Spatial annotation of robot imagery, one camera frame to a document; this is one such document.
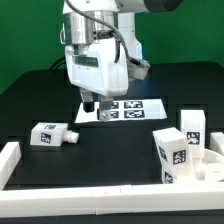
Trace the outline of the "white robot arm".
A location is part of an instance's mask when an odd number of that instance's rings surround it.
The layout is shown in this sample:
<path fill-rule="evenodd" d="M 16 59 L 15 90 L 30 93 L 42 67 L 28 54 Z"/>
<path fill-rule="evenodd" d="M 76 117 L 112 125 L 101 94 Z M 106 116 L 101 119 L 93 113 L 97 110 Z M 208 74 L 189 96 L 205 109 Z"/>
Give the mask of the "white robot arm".
<path fill-rule="evenodd" d="M 83 109 L 98 119 L 111 118 L 116 96 L 127 93 L 131 79 L 144 79 L 150 64 L 135 37 L 134 14 L 172 12 L 183 0 L 64 0 L 61 42 L 70 82 L 80 88 Z"/>

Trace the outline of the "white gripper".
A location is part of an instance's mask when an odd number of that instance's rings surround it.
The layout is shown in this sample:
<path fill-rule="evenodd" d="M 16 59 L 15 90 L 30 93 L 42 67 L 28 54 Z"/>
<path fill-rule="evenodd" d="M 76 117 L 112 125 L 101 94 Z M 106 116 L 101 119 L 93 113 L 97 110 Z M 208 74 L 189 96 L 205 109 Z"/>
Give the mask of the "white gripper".
<path fill-rule="evenodd" d="M 70 82 L 84 88 L 80 90 L 84 111 L 94 111 L 92 92 L 98 93 L 101 96 L 97 118 L 100 121 L 110 120 L 112 97 L 125 95 L 128 90 L 127 62 L 123 47 L 120 47 L 118 62 L 115 62 L 115 41 L 100 41 L 86 46 L 82 55 L 77 55 L 73 46 L 66 46 L 65 56 Z"/>

